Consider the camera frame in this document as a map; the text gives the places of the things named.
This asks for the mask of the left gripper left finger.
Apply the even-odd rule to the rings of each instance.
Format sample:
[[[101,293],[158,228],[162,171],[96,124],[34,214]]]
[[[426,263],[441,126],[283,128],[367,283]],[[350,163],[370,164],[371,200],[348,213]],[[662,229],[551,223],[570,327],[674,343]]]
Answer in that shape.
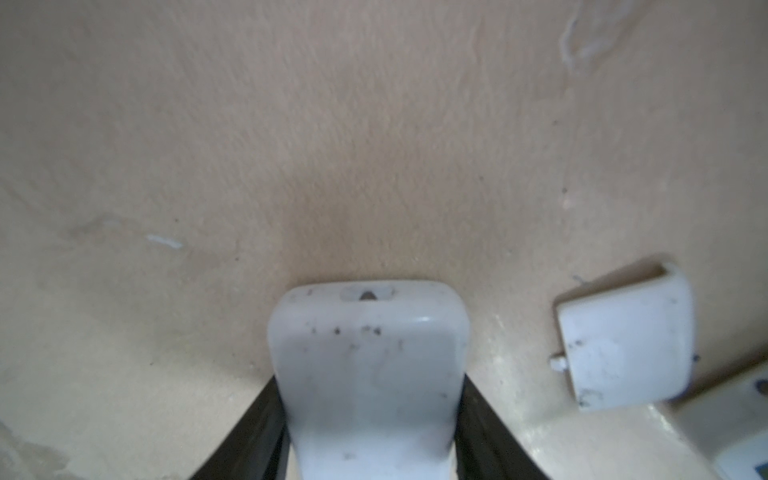
[[[283,480],[290,451],[285,410],[272,377],[192,480]]]

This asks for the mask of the white battery cover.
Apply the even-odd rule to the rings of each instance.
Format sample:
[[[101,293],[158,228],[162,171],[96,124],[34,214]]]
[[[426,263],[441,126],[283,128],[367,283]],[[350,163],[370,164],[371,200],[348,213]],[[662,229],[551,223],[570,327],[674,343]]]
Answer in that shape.
[[[658,275],[559,301],[563,352],[553,370],[570,378],[583,412],[672,399],[694,365],[695,314],[690,284],[673,262]]]

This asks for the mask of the white remote with red buttons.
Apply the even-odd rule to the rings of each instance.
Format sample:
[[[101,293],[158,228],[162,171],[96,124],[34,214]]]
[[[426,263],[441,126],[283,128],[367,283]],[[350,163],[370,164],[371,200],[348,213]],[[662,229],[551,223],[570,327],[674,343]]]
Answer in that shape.
[[[305,285],[268,323],[268,347],[304,479],[447,479],[470,321],[450,286]]]

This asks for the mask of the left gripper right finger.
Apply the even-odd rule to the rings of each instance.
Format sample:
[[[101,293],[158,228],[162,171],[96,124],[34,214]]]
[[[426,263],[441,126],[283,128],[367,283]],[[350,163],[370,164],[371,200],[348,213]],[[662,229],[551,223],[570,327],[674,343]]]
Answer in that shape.
[[[468,375],[454,434],[461,480],[547,480]]]

